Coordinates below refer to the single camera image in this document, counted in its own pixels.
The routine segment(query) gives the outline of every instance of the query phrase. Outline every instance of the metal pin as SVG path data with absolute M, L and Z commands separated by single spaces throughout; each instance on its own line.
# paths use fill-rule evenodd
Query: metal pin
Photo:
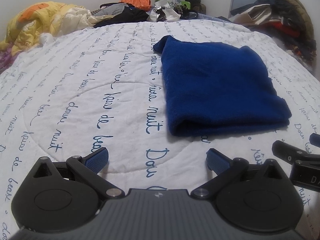
M 110 197 L 118 197 L 120 196 L 122 193 L 121 190 L 119 190 L 118 188 L 110 188 L 106 191 L 106 194 Z
M 198 197 L 205 197 L 209 195 L 209 191 L 207 191 L 205 188 L 197 188 L 193 191 L 193 194 L 195 194 Z

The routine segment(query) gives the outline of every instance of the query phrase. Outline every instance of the logo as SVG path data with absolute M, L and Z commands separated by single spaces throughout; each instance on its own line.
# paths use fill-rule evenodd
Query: logo
M 157 198 L 161 198 L 161 197 L 163 197 L 164 195 L 163 195 L 162 193 L 158 192 L 158 193 L 155 194 L 155 196 L 156 196 Z

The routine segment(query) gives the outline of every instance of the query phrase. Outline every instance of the backpack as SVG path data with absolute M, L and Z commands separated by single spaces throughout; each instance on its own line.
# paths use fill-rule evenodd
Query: backpack
M 191 10 L 202 14 L 207 13 L 207 7 L 201 3 L 201 0 L 186 0 L 186 2 L 190 2 Z

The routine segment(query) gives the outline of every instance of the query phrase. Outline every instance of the white fabric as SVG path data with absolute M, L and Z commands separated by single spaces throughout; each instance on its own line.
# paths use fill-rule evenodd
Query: white fabric
M 48 45 L 50 43 L 53 43 L 55 41 L 55 38 L 52 36 L 51 33 L 41 33 L 40 34 L 40 44 L 37 45 L 37 47 L 40 47 L 41 45 Z
M 247 25 L 260 25 L 271 16 L 270 4 L 252 6 L 241 14 L 236 14 L 229 20 L 233 23 Z
M 223 42 L 255 50 L 292 112 L 289 127 L 228 136 L 171 136 L 161 56 L 152 50 L 168 34 L 181 41 Z M 22 52 L 0 76 L 1 221 L 11 235 L 18 229 L 10 194 L 16 193 L 41 156 L 65 161 L 106 147 L 109 164 L 101 175 L 126 192 L 130 187 L 190 191 L 215 176 L 205 161 L 212 147 L 250 163 L 274 158 L 271 146 L 276 140 L 318 153 L 308 138 L 320 131 L 319 109 L 319 82 L 271 38 L 240 25 L 209 20 L 144 22 L 62 36 Z M 289 175 L 291 166 L 278 162 Z M 305 204 L 297 229 L 307 239 L 316 239 L 319 194 L 297 190 Z
M 62 20 L 58 36 L 93 27 L 96 23 L 108 18 L 113 18 L 113 15 L 95 17 L 87 9 L 78 7 L 71 8 Z

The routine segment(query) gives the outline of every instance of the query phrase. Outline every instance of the blue towel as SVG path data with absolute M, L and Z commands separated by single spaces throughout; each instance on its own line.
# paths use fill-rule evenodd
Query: blue towel
M 169 131 L 176 136 L 244 133 L 289 125 L 290 109 L 276 94 L 261 58 L 248 46 L 192 43 L 163 37 Z

